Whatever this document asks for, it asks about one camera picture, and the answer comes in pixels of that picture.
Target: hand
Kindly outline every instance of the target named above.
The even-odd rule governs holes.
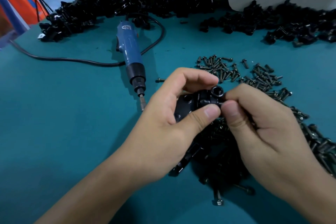
[[[241,158],[268,191],[288,201],[313,177],[326,174],[289,108],[246,84],[228,91],[225,98],[221,110]],[[252,116],[257,130],[244,110]]]
[[[152,96],[135,127],[116,154],[138,171],[138,186],[165,176],[186,153],[194,137],[219,117],[216,105],[200,108],[176,123],[176,100],[185,90],[195,92],[217,85],[206,71],[178,68]]]

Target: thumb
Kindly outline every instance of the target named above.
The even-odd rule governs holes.
[[[212,123],[221,114],[217,105],[209,104],[189,113],[183,120],[174,126],[180,128],[185,137],[193,140],[207,125]]]
[[[260,141],[246,113],[236,101],[225,101],[221,106],[221,111],[240,147],[244,147],[245,145],[250,146]]]

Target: forearm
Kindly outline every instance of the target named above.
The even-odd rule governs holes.
[[[324,170],[297,189],[288,202],[313,224],[333,224],[336,221],[336,179]]]
[[[108,223],[138,186],[135,168],[116,152],[65,194],[36,224]]]

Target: left hand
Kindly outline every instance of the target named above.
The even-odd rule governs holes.
[[[138,187],[165,176],[184,156],[194,137],[221,114],[214,104],[191,112],[176,123],[176,100],[217,85],[218,78],[192,68],[176,69],[151,97],[135,127],[115,154],[133,167]]]

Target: hole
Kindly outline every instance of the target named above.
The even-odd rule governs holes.
[[[193,99],[193,96],[192,96],[192,95],[185,95],[185,96],[183,97],[183,100],[184,100],[185,102],[188,102],[188,103],[190,103],[192,99]]]
[[[211,93],[215,98],[220,98],[224,95],[224,90],[219,86],[214,86],[211,88]]]

